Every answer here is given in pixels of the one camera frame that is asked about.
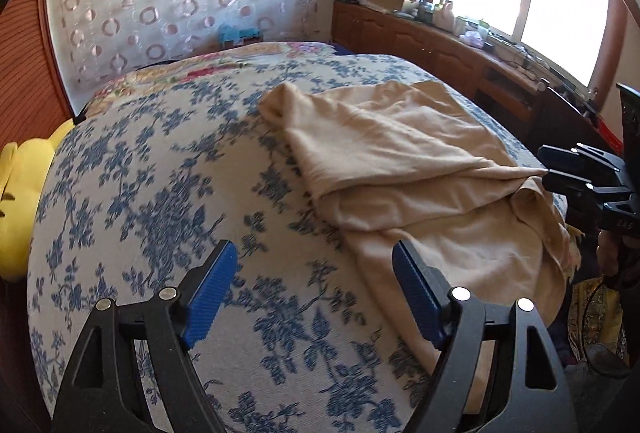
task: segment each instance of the orange wooden panel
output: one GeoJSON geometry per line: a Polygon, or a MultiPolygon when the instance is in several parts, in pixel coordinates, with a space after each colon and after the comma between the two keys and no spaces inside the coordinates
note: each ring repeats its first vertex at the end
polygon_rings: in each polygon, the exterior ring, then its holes
{"type": "Polygon", "coordinates": [[[47,32],[44,0],[0,13],[0,146],[46,138],[71,117],[47,32]]]}

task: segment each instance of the floral quilt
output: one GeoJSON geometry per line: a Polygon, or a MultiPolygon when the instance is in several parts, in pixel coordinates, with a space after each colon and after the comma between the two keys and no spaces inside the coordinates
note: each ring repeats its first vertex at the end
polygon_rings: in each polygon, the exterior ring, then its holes
{"type": "MultiPolygon", "coordinates": [[[[148,299],[230,239],[239,270],[209,336],[191,351],[227,430],[402,431],[429,377],[369,296],[338,230],[315,216],[289,149],[256,105],[285,80],[321,92],[433,77],[391,56],[298,45],[134,72],[108,85],[63,141],[38,207],[28,278],[31,348],[50,412],[98,299],[148,299]]],[[[538,166],[451,93],[514,160],[538,166]]],[[[170,431],[146,344],[136,350],[156,426],[170,431]]]]}

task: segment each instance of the cabinet door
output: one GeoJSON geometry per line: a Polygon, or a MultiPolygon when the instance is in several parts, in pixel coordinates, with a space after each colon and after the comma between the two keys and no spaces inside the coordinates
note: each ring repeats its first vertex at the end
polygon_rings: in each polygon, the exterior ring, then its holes
{"type": "Polygon", "coordinates": [[[350,5],[336,3],[334,7],[334,21],[332,39],[334,43],[348,48],[352,52],[358,52],[360,41],[360,19],[357,11],[350,5]]]}
{"type": "Polygon", "coordinates": [[[392,55],[417,64],[425,70],[431,70],[432,50],[426,45],[424,36],[418,32],[397,28],[390,52],[392,55]]]}
{"type": "Polygon", "coordinates": [[[465,63],[457,55],[436,50],[433,55],[433,75],[466,96],[471,95],[476,74],[473,64],[465,63]]]}
{"type": "Polygon", "coordinates": [[[390,37],[388,36],[388,21],[384,16],[363,18],[360,21],[359,52],[363,54],[388,54],[391,52],[390,37]]]}

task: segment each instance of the folded blanket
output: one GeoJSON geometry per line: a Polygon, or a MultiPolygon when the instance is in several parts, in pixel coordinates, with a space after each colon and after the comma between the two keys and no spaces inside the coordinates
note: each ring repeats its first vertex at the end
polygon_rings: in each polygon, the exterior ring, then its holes
{"type": "MultiPolygon", "coordinates": [[[[484,301],[535,301],[546,324],[571,270],[569,235],[542,169],[519,167],[502,142],[436,81],[348,86],[318,95],[284,83],[259,111],[284,131],[318,214],[340,228],[382,311],[428,371],[422,339],[391,265],[411,239],[452,286],[484,301]]],[[[467,411],[478,410],[491,363],[485,345],[467,411]]]]}

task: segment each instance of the black cable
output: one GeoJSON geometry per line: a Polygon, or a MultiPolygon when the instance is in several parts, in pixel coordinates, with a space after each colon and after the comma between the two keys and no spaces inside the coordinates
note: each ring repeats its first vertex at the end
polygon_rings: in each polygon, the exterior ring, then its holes
{"type": "Polygon", "coordinates": [[[627,375],[629,375],[630,370],[627,370],[623,373],[607,373],[606,371],[602,371],[599,368],[596,368],[595,365],[589,359],[589,354],[587,353],[587,347],[584,343],[584,325],[587,322],[587,311],[589,310],[589,305],[593,300],[593,297],[597,294],[598,290],[604,287],[604,281],[601,281],[600,284],[595,288],[595,290],[591,293],[589,298],[587,299],[587,304],[584,306],[584,312],[582,313],[582,326],[580,327],[580,342],[582,344],[582,352],[584,353],[584,358],[587,361],[587,365],[593,369],[599,376],[607,377],[608,379],[626,379],[627,375]]]}

